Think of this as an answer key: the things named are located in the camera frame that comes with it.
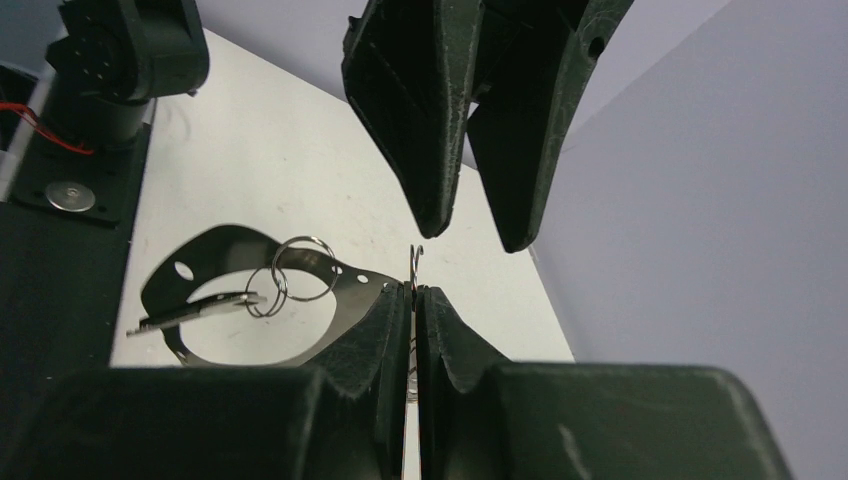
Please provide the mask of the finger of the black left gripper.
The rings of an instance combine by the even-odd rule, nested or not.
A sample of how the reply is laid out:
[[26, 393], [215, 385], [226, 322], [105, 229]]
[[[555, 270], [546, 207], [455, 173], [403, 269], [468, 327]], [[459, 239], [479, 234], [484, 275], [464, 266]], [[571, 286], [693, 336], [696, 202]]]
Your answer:
[[486, 1], [467, 136], [504, 250], [536, 239], [566, 133], [629, 1]]
[[344, 37], [348, 103], [425, 238], [451, 221], [482, 14], [479, 1], [369, 1]]

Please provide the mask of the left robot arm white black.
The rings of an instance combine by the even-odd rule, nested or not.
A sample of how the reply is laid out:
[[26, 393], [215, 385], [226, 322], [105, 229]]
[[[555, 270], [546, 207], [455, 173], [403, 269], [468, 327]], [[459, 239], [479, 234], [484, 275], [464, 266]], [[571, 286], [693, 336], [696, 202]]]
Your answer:
[[[627, 1], [370, 1], [343, 39], [344, 93], [421, 235], [449, 226], [470, 148], [505, 251], [536, 239], [562, 145]], [[132, 104], [198, 89], [192, 1], [66, 1], [62, 85]]]

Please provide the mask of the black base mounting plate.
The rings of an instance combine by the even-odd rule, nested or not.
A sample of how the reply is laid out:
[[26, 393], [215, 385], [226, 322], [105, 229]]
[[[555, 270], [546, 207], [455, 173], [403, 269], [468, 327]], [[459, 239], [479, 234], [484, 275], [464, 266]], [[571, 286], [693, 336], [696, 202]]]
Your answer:
[[77, 155], [20, 126], [1, 161], [1, 450], [51, 386], [107, 367], [152, 136]]

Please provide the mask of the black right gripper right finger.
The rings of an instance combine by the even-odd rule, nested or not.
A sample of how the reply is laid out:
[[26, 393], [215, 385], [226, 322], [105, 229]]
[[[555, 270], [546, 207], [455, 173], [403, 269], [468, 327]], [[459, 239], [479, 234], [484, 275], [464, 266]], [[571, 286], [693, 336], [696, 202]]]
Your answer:
[[426, 479], [788, 479], [747, 387], [705, 366], [513, 361], [416, 300]]

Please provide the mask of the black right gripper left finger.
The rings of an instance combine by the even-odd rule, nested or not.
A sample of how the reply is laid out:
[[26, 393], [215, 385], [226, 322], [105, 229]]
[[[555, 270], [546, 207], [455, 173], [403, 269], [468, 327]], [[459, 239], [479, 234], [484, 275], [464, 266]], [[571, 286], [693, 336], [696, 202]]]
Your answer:
[[52, 387], [5, 479], [397, 479], [406, 289], [294, 368], [100, 369]]

